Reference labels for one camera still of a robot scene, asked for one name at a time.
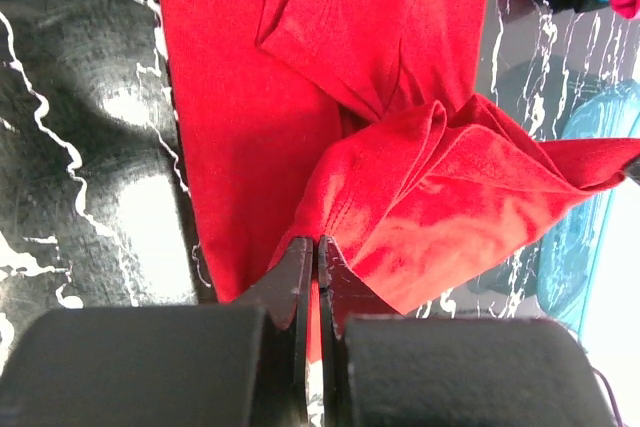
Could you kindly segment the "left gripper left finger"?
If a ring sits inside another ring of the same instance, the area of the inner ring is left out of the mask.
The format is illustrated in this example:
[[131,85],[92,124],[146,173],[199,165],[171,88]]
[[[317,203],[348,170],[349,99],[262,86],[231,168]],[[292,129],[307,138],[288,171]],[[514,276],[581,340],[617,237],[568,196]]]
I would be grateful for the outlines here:
[[314,243],[229,304],[52,310],[1,377],[5,426],[304,426]]

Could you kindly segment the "red t shirt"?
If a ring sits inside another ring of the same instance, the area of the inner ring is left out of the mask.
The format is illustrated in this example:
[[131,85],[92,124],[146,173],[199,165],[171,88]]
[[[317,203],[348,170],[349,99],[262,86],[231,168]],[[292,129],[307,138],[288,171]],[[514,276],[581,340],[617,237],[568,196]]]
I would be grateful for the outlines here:
[[402,314],[617,186],[635,140],[532,139],[474,93],[486,0],[160,0],[198,235],[230,302],[334,238]]

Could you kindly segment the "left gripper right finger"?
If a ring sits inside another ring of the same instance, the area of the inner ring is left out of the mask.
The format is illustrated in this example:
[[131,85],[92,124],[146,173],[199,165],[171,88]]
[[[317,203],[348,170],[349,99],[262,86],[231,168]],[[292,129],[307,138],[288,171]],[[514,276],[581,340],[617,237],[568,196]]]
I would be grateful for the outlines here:
[[318,245],[328,426],[618,426],[606,378],[558,323],[401,316]]

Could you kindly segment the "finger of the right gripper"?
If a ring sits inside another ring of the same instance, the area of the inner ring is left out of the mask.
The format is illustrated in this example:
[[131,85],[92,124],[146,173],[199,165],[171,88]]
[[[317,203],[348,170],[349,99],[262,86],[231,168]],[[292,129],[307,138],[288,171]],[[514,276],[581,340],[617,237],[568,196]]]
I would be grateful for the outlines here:
[[635,184],[640,185],[640,156],[637,156],[624,169],[627,179],[632,180]]

